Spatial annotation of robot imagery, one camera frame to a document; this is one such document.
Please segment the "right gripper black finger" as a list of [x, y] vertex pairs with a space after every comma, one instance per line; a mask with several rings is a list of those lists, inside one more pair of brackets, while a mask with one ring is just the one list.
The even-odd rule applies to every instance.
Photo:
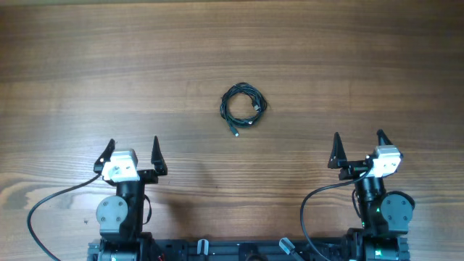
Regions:
[[382, 129], [379, 129], [376, 132], [376, 135], [378, 137], [378, 145], [379, 146], [390, 146], [390, 145], [392, 145], [392, 142], [389, 140], [389, 138], [387, 137], [387, 135], [384, 133], [384, 131]]
[[347, 156], [338, 132], [333, 136], [333, 146], [331, 156], [328, 161], [328, 168], [339, 169], [347, 166]]

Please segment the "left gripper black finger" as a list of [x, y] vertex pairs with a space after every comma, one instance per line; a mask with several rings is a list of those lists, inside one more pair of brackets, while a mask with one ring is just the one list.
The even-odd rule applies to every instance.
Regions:
[[94, 163], [94, 172], [101, 173], [106, 162], [110, 161], [113, 151], [115, 150], [115, 140], [111, 138], [105, 150]]
[[157, 136], [154, 137], [151, 155], [151, 164], [154, 166], [154, 171], [157, 175], [167, 175], [167, 165], [160, 150], [160, 143]]

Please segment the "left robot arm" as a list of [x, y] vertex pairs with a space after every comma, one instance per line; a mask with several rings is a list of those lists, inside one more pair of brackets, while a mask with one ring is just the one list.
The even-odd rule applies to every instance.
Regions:
[[96, 209], [101, 239], [88, 245], [88, 260], [142, 261], [164, 260], [165, 254], [150, 232], [143, 231], [152, 214], [144, 217], [144, 202], [149, 201], [145, 185], [157, 184], [160, 176], [167, 175], [167, 165], [154, 138], [151, 164], [153, 168], [139, 170], [133, 149], [117, 150], [115, 140], [94, 163], [94, 172], [116, 188], [114, 196], [103, 199]]

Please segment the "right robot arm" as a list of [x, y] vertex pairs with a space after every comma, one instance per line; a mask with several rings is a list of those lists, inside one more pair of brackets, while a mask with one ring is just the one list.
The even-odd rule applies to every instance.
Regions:
[[342, 239], [344, 260], [405, 261], [410, 250], [405, 235], [413, 218], [415, 201], [401, 191], [388, 192], [384, 179], [397, 172], [403, 154], [382, 130], [378, 146], [365, 159], [349, 161], [338, 133], [334, 134], [328, 167], [339, 169], [341, 181], [355, 185], [362, 228], [350, 228]]

